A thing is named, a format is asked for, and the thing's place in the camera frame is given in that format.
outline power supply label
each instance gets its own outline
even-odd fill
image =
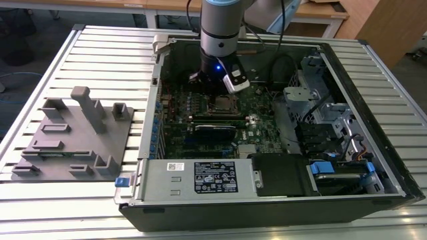
[[[194,191],[198,194],[238,193],[235,162],[195,162]]]

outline aluminum slotted table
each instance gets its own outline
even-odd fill
[[[120,101],[135,108],[122,172],[135,171],[155,64],[152,41],[159,33],[191,35],[190,31],[103,26],[72,30],[0,145],[0,239],[423,239],[427,200],[343,224],[143,233],[119,212],[114,182],[9,182],[13,165],[44,118],[39,110],[44,99],[64,98],[66,104],[76,105],[70,98],[74,86],[92,88],[91,97],[100,99],[103,106]],[[427,117],[371,47],[356,40],[284,39],[331,45],[399,156],[426,189]],[[123,188],[120,196],[128,198],[131,190]]]

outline blue latch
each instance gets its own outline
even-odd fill
[[[128,177],[118,177],[115,179],[114,185],[116,188],[128,188],[131,179]]]
[[[316,161],[310,165],[310,169],[312,174],[334,174],[335,170],[332,167],[332,163],[328,161]]]
[[[371,162],[368,161],[367,164],[366,164],[366,166],[367,166],[367,170],[368,170],[370,173],[371,173],[371,172],[375,172],[374,163],[371,163]]]

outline robotic arm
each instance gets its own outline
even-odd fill
[[[203,0],[200,22],[200,71],[190,81],[200,81],[212,92],[220,93],[226,86],[234,94],[247,87],[250,81],[236,56],[239,31],[243,17],[247,23],[282,33],[284,3],[286,25],[291,22],[302,0]]]

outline motherboard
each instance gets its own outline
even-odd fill
[[[274,95],[264,86],[218,96],[166,86],[162,102],[166,159],[239,159],[283,152]]]

